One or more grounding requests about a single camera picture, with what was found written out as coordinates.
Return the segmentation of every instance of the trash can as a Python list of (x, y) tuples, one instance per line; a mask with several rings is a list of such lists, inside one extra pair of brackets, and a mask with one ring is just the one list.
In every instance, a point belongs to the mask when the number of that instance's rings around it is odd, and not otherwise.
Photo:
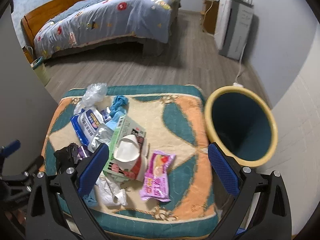
[(240, 165), (258, 167), (273, 156), (278, 142), (276, 121), (252, 91), (222, 87), (209, 96), (204, 115), (210, 142), (216, 142)]
[(35, 71), (36, 75), (38, 76), (38, 78), (44, 86), (49, 83), (50, 76), (47, 73), (47, 70), (45, 69), (43, 57), (37, 58), (34, 62), (30, 64), (30, 66)]

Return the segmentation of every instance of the wooden headboard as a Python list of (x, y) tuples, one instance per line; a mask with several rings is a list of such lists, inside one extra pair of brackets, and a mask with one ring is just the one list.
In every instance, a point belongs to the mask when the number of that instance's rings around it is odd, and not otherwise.
[(48, 20), (69, 9), (79, 1), (83, 0), (52, 0), (26, 14), (21, 19), (21, 22), (31, 46), (34, 47), (33, 39)]

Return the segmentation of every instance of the silver bolt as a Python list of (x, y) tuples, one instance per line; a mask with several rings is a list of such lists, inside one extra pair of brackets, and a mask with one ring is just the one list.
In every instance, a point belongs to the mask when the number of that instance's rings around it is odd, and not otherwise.
[(273, 174), (274, 174), (276, 177), (280, 177), (280, 175), (281, 175), (279, 171), (274, 171)]
[(44, 172), (43, 171), (41, 171), (41, 172), (39, 172), (38, 174), (37, 174), (37, 177), (38, 178), (42, 178), (44, 176)]
[(75, 171), (74, 167), (67, 168), (67, 173), (72, 174)]
[(242, 168), (242, 170), (243, 170), (245, 173), (250, 173), (250, 172), (251, 172), (251, 169), (250, 169), (249, 167), (247, 167), (247, 166), (244, 166), (244, 167)]

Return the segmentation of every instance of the pink snack wrapper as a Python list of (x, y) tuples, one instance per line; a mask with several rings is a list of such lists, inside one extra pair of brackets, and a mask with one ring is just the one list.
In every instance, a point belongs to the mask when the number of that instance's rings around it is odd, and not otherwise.
[(155, 198), (162, 202), (170, 201), (167, 169), (174, 158), (174, 154), (154, 151), (144, 174), (142, 190), (139, 191), (142, 200)]

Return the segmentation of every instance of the gray wooden floor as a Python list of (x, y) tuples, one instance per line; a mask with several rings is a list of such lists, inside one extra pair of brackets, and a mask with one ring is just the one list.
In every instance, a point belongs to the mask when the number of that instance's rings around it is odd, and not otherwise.
[[(72, 88), (91, 83), (113, 85), (194, 84), (207, 97), (217, 88), (232, 85), (238, 62), (218, 55), (212, 36), (202, 32), (200, 14), (180, 11), (170, 45), (159, 57), (142, 56), (142, 45), (105, 45), (79, 54), (49, 60), (52, 77), (47, 90), (58, 102)], [(238, 78), (263, 99), (256, 76), (248, 69)]]

